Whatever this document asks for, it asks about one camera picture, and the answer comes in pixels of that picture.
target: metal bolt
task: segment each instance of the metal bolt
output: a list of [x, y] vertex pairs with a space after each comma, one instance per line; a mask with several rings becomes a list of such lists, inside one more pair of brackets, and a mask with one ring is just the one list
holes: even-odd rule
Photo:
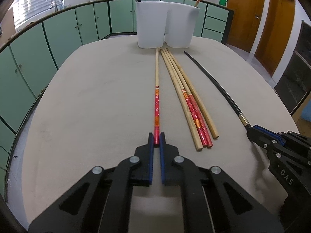
[[176, 163], [182, 163], [184, 160], [185, 160], [185, 159], [183, 158], [183, 156], [176, 156], [176, 157], [174, 158], [174, 161], [175, 161]]
[[102, 171], [103, 171], [103, 169], [102, 169], [100, 166], [95, 166], [95, 167], [92, 169], [92, 172], [93, 172], [94, 174], [100, 174]]
[[130, 157], [130, 162], [131, 163], [137, 163], [139, 161], [139, 157], [137, 157], [137, 156], [131, 156]]
[[219, 174], [221, 172], [221, 169], [218, 166], [213, 166], [211, 168], [211, 172], [214, 173], [214, 174]]

